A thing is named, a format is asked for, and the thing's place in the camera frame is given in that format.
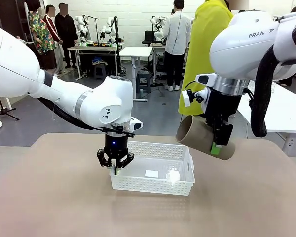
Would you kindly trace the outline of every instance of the white sneaker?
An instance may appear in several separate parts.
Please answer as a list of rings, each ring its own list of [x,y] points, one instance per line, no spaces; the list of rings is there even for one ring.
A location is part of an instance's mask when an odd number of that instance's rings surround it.
[[[167,86],[168,91],[173,91],[173,86]]]

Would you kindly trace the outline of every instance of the chair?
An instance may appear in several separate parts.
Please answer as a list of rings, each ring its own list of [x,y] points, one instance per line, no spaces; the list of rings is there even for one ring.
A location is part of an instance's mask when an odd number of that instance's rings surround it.
[[[145,79],[146,83],[141,83],[141,79]],[[151,93],[151,75],[148,71],[138,71],[136,77],[136,93],[139,93],[140,89],[147,90]]]
[[[148,47],[154,42],[154,31],[145,31],[145,39],[142,44],[147,44]]]

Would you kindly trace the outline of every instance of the person in yellow coat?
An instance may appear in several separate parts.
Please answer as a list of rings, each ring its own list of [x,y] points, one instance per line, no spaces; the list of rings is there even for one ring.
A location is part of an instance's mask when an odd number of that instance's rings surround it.
[[[205,86],[192,83],[198,74],[213,73],[209,52],[216,36],[228,27],[233,15],[225,0],[205,0],[197,9],[192,26],[186,70],[182,90],[202,90]],[[179,101],[179,113],[183,115],[200,115],[201,105],[194,101],[185,107],[182,95]]]

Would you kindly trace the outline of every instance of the black jacket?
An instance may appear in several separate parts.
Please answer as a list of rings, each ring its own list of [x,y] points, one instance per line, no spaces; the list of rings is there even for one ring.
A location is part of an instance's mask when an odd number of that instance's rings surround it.
[[[74,20],[69,15],[63,17],[58,13],[55,17],[55,26],[59,37],[64,43],[72,42],[78,39]]]

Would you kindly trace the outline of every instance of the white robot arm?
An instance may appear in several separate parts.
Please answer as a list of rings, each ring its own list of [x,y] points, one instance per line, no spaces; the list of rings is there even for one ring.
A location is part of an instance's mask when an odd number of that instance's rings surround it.
[[[156,37],[156,41],[163,42],[164,36],[163,36],[163,27],[166,23],[166,17],[164,16],[154,16],[150,20],[150,22],[155,27],[155,33],[154,36]]]
[[[95,89],[64,82],[40,69],[34,53],[0,28],[0,96],[24,94],[39,99],[76,126],[105,132],[106,146],[97,153],[102,166],[109,167],[116,159],[116,168],[123,168],[132,160],[134,154],[128,152],[127,139],[143,126],[131,117],[132,83],[117,76],[107,77]]]
[[[197,75],[195,81],[207,87],[182,94],[186,106],[194,99],[201,104],[206,123],[214,133],[213,146],[228,144],[233,128],[228,118],[237,112],[244,93],[252,99],[254,135],[266,136],[264,118],[272,81],[296,73],[296,13],[285,15],[278,22],[266,12],[237,14],[215,38],[210,61],[215,73]],[[249,80],[256,81],[254,95],[247,89]]]
[[[77,35],[80,37],[81,46],[86,47],[87,36],[88,36],[88,25],[87,17],[85,15],[76,16],[75,20],[78,22]]]
[[[107,25],[103,26],[100,30],[100,39],[104,38],[105,34],[109,35],[111,42],[116,42],[116,26],[114,26],[114,17],[109,17]]]

